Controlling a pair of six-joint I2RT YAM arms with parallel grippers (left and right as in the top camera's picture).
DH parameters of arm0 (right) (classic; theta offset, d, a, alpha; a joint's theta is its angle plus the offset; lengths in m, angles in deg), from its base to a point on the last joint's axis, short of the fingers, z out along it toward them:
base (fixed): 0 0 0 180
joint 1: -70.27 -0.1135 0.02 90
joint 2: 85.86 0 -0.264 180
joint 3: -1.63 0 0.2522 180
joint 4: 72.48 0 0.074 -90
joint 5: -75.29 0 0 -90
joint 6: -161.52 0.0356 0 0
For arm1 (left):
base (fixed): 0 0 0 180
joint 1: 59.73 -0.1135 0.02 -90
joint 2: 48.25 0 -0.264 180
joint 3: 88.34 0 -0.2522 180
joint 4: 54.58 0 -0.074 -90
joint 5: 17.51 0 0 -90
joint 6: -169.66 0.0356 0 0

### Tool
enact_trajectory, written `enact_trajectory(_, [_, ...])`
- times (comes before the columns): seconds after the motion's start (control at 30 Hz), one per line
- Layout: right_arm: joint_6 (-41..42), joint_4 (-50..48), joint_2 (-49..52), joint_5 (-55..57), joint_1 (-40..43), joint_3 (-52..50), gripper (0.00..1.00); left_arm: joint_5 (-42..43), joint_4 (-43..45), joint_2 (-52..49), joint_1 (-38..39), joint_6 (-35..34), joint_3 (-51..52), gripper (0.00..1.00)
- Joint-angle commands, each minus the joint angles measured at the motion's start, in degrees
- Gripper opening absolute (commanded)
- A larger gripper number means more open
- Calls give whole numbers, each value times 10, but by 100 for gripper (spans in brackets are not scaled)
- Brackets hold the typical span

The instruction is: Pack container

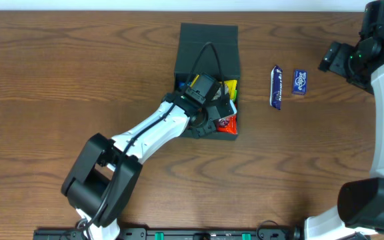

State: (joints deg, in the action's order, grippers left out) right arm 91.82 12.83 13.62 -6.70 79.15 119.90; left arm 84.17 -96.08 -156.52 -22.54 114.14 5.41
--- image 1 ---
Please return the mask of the red snack bag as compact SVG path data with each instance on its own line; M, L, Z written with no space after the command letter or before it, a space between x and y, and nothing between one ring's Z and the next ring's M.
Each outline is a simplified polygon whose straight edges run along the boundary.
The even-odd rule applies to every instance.
M218 132L228 133L232 135L237 134L237 116L233 115L219 119L216 124Z

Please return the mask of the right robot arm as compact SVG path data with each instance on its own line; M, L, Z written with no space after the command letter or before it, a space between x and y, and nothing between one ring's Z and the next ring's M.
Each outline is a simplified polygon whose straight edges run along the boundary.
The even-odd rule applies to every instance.
M309 217L298 239L368 239L384 234L384 1L366 4L354 46L332 42L319 70L346 79L375 98L375 152L367 179L344 184L336 206Z

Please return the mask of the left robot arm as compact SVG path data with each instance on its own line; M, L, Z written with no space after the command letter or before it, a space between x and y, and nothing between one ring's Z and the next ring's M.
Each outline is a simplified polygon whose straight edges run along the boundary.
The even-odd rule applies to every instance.
M97 133L82 148L61 192L81 216L66 238L116 239L117 218L128 203L144 162L187 128L236 114L227 92L201 93L187 87L164 96L158 109L134 128L108 139Z

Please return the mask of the yellow Hershey's Kisses bag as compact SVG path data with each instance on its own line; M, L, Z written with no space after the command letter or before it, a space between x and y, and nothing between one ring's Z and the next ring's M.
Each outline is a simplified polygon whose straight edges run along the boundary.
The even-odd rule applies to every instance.
M198 75L196 75L194 77L194 79L192 80L192 82L189 83L190 87L197 76ZM218 82L220 82L221 86L222 85L224 86L224 88L225 88L224 93L229 96L229 99L232 100L232 102L236 102L238 80L232 79L232 80L224 81L223 83L221 81L218 81ZM213 98L212 101L216 101L216 100L220 99L221 97L222 97L222 90L220 87L220 90L218 90L216 96Z

